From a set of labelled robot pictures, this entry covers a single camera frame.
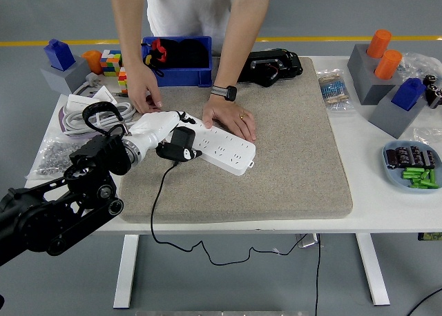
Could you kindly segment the person's right hand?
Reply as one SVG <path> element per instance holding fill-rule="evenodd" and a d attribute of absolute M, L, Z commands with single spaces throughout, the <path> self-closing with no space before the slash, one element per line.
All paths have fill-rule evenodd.
<path fill-rule="evenodd" d="M 141 64 L 126 68 L 128 97 L 135 109 L 141 113 L 162 110 L 162 96 L 153 71 Z"/>

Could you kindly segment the person's left hand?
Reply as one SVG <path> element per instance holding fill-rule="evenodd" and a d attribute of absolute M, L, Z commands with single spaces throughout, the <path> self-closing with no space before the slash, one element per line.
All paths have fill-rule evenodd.
<path fill-rule="evenodd" d="M 252 143 L 256 140 L 256 121 L 253 114 L 219 95 L 210 95 L 203 107 L 202 121 L 208 129 L 213 126 L 214 121 L 218 121 L 237 137 Z"/>

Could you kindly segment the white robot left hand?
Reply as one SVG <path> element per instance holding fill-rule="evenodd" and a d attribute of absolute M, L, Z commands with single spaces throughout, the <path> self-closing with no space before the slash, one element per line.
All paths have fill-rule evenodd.
<path fill-rule="evenodd" d="M 141 163 L 148 150 L 175 162 L 186 162 L 202 155 L 193 149 L 195 131 L 179 123 L 195 121 L 181 112 L 153 112 L 143 115 L 123 137 L 123 143 L 133 166 Z"/>

